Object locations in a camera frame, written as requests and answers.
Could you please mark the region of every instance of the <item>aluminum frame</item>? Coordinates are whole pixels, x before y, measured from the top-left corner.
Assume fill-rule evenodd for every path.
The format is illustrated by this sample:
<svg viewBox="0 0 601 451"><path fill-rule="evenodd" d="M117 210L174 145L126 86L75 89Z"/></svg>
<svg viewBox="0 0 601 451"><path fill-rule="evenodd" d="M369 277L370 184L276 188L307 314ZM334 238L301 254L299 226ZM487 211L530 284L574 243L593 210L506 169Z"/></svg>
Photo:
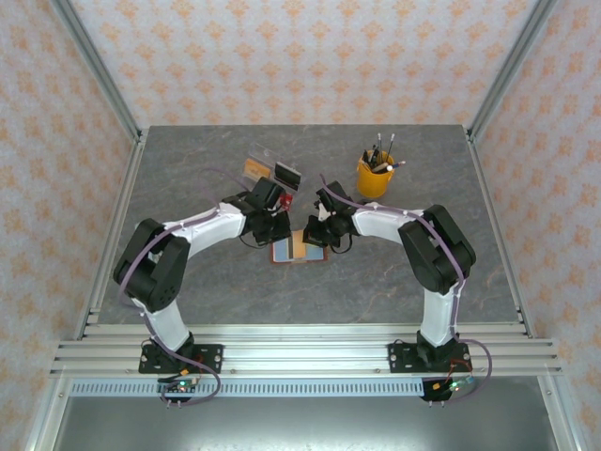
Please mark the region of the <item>aluminum frame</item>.
<svg viewBox="0 0 601 451"><path fill-rule="evenodd" d="M593 449L592 443L585 443L584 434L578 422L574 421L576 416L567 379L539 376L538 384L558 448L569 451Z"/></svg>
<svg viewBox="0 0 601 451"><path fill-rule="evenodd" d="M25 446L26 451L54 449L72 384L71 378L49 380Z"/></svg>
<svg viewBox="0 0 601 451"><path fill-rule="evenodd" d="M121 122L121 125L131 138L136 139L140 135L140 129L136 124L135 118L123 100L111 73L106 69L100 53L92 42L92 38L85 30L84 24L79 18L73 4L70 0L51 0L51 2L54 5L56 13L75 40L85 63L94 74L108 102L113 107L119 122Z"/></svg>
<svg viewBox="0 0 601 451"><path fill-rule="evenodd" d="M484 130L486 123L492 117L492 114L501 102L505 91L514 79L522 61L534 44L539 31L547 22L547 17L556 3L557 0L538 0L534 6L528 21L526 21L516 43L503 62L497 78L488 90L488 93L470 126L470 136L474 140L478 139L481 132Z"/></svg>
<svg viewBox="0 0 601 451"><path fill-rule="evenodd" d="M511 257L511 254L507 250L507 246L505 246L505 241L502 237L501 225L497 216L497 212L495 211L495 205L492 201L492 196L488 191L488 185L486 184L486 178L484 171L482 170L482 164L480 163L480 157L478 156L476 144L474 143L473 139L471 139L467 131L466 139L468 141L468 148L470 149L471 160L473 161L473 166L476 171L476 177L478 178L478 182L480 183L480 189L482 190L482 194L485 199L485 205L486 210L488 211L490 224L492 224L492 230L495 234L497 245L499 246L499 253L501 254L501 261L503 264L503 268L505 269L505 274L507 275L507 282L509 282L509 289L511 290L512 297L514 298L514 303L516 304L517 314L520 320L524 322L524 326L526 327L528 336L532 338L535 336L534 330L532 328L532 316L530 314L528 306L524 303L525 298L523 295L523 291L521 285L517 281L516 274L514 273L515 264Z"/></svg>
<svg viewBox="0 0 601 451"><path fill-rule="evenodd" d="M207 325L190 329L197 343L225 345L224 378L386 379L398 376L390 372L387 345L396 339L414 341L419 325ZM459 331L463 337L486 344L495 377L562 374L554 341L528 338L521 323L462 324ZM146 339L143 324L89 323L83 340L60 343L51 377L156 378L137 372L140 343ZM470 352L474 374L484 376L484 352L477 346L470 346Z"/></svg>
<svg viewBox="0 0 601 451"><path fill-rule="evenodd" d="M138 173L138 167L140 166L145 143L146 135L143 134L142 139L135 139L131 144L130 158L123 171L123 175L121 176L119 194L113 205L109 227L104 237L104 247L102 248L102 253L94 272L96 275L94 276L92 285L85 297L85 308L77 322L77 328L73 337L76 340L81 339L84 333L84 327L90 310L99 310L102 304L102 298L109 281L109 272L111 271L111 265L115 258L116 246L119 241L123 222L125 221L125 213L128 209L131 190L133 189L133 183L135 182Z"/></svg>

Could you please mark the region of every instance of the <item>yellow cup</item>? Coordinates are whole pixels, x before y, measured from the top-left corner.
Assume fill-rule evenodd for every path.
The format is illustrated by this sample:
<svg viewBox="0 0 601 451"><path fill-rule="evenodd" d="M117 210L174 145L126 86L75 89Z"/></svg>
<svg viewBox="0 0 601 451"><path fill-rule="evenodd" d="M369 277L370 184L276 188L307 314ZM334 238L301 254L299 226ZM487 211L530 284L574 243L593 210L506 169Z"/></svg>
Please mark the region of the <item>yellow cup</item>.
<svg viewBox="0 0 601 451"><path fill-rule="evenodd" d="M393 164L393 157L389 157L387 152L381 153L381 162L387 161L388 164ZM357 189L359 193L365 197L376 198L386 193L388 182L391 181L394 175L394 169L391 172L385 172L384 174L374 174L363 159L359 160L357 165Z"/></svg>

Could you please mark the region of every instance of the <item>black mounting plate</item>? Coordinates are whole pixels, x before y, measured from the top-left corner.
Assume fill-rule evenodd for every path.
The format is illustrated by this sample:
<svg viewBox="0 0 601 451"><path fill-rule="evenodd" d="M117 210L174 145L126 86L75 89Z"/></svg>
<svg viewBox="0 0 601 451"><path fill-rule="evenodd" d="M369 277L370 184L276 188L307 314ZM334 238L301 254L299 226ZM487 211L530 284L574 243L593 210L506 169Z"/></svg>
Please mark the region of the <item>black mounting plate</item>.
<svg viewBox="0 0 601 451"><path fill-rule="evenodd" d="M455 365L454 373L470 372L470 368L457 361L466 361L471 364L470 350L465 343L454 344L448 349L443 358L432 361L429 364L418 352L419 345L416 343L404 343L401 341L388 345L388 364L391 373L449 373L451 364Z"/></svg>
<svg viewBox="0 0 601 451"><path fill-rule="evenodd" d="M200 362L220 374L223 363L223 345L194 344L192 346L192 360ZM192 374L200 372L197 367L190 367L180 360L172 358L160 346L154 342L149 342L142 347L138 372L140 374L174 374L181 371L184 366Z"/></svg>

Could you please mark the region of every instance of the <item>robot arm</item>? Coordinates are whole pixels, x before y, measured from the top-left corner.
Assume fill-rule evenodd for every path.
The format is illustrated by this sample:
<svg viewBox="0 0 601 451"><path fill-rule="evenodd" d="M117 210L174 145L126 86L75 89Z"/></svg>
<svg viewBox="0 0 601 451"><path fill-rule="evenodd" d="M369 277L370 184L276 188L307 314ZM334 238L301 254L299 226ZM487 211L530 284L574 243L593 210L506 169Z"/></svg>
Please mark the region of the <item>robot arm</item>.
<svg viewBox="0 0 601 451"><path fill-rule="evenodd" d="M193 337L176 301L188 259L213 244L247 233L252 233L259 245L289 237L287 212L276 209L283 192L282 187L262 178L251 192L227 197L218 208L164 224L146 219L136 228L113 274L118 284L144 247L165 230L173 229L142 259L125 287L169 350L190 358Z"/></svg>
<svg viewBox="0 0 601 451"><path fill-rule="evenodd" d="M338 196L349 200L341 185L335 181L328 188ZM356 208L329 195L326 190L317 192L318 217L311 216L304 230L304 240L325 247L340 246L345 234L380 237L402 244L408 255L413 273L424 287L424 319L418 332L416 352L427 370L446 367L455 351L454 291L457 273L434 237L416 219L424 218L444 240L451 250L464 277L476 256L465 236L457 227L448 211L435 205L427 210L378 209L379 204L365 204Z"/></svg>

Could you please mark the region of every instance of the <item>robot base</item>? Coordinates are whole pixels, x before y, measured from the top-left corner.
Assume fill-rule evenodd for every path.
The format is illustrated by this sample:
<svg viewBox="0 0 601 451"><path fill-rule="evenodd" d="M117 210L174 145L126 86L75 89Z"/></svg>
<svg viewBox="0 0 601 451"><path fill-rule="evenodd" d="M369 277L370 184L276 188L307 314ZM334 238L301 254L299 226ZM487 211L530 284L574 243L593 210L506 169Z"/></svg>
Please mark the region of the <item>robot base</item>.
<svg viewBox="0 0 601 451"><path fill-rule="evenodd" d="M417 343L394 342L388 345L391 373L454 373L471 372L470 349L452 339L433 347L418 332Z"/></svg>
<svg viewBox="0 0 601 451"><path fill-rule="evenodd" d="M218 374L222 371L223 345L191 344L187 347L185 353L181 351L179 353L208 366ZM191 374L200 372L197 367L174 359L154 342L150 342L142 347L142 356L140 357L140 366L138 367L140 374L174 374L184 368L188 369Z"/></svg>

